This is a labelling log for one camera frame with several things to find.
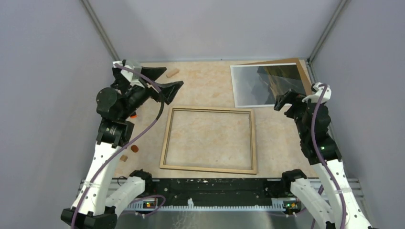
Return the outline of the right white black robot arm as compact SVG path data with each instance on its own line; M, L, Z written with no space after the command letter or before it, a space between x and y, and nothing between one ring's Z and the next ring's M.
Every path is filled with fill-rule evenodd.
M300 169L282 173L280 191L287 197L297 197L321 229L371 229L349 184L341 153L328 133L329 110L324 102L317 103L318 99L288 90L276 97L274 109L291 105L284 114L296 124L301 151L318 175L327 199Z

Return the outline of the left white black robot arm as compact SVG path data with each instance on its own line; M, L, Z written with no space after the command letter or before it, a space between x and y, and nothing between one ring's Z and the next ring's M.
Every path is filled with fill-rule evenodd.
M115 169L126 148L136 138L128 119L148 100L160 104L157 117L175 98L182 81L157 83L166 67L133 66L126 60L113 63L114 82L96 96L101 116L90 169L72 206L61 213L61 220L73 229L113 229L125 208L139 196L153 192L151 174L133 171L125 183L109 195Z

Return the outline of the brown cardboard backing board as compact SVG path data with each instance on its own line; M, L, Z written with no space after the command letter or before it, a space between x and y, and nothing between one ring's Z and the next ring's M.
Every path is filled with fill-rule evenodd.
M301 78L302 83L303 83L303 87L305 89L305 95L312 94L312 90L311 90L312 83L311 83L309 73L308 73L308 70L306 68L304 60L300 60L299 58L288 58L288 59L281 59L281 60L271 60L271 61L263 61L263 62L245 63L245 65L255 65L255 64L261 64L261 65L263 65L263 64L276 64L276 65L281 65L283 63L295 63L296 64L296 66L298 68L300 78Z

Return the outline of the landscape photo print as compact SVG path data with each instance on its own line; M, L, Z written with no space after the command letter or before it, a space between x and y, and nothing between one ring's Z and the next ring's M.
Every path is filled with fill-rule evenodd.
M289 89L305 95L295 63L230 66L236 108L274 106Z

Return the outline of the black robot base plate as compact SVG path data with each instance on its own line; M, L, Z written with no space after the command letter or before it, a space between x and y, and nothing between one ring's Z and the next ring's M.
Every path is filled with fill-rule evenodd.
M192 200L196 207L270 207L298 203L281 179L270 178L160 178L146 183L140 197L162 195L164 206L186 206Z

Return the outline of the wooden picture frame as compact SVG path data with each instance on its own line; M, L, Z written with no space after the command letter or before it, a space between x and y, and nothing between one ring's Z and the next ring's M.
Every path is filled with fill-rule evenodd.
M160 168L257 174L253 109L173 106Z

